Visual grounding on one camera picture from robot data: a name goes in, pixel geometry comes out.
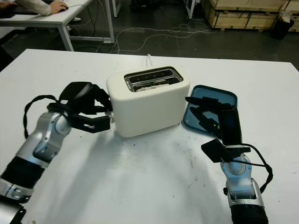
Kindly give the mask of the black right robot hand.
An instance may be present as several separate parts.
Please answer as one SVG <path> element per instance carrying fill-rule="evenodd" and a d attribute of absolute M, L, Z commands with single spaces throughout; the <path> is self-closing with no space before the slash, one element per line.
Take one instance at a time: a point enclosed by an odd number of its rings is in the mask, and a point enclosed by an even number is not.
<path fill-rule="evenodd" d="M 207 132 L 222 140 L 223 145 L 242 144 L 242 132 L 237 107 L 216 98 L 185 97 L 192 105 L 191 113 Z"/>

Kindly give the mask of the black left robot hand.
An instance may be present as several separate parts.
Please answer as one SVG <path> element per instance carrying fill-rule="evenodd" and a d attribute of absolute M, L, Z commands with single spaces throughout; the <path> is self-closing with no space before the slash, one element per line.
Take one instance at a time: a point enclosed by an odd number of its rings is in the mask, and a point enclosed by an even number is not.
<path fill-rule="evenodd" d="M 60 94 L 59 102 L 64 102 L 76 114 L 95 115 L 113 110 L 109 95 L 91 82 L 71 82 Z"/>

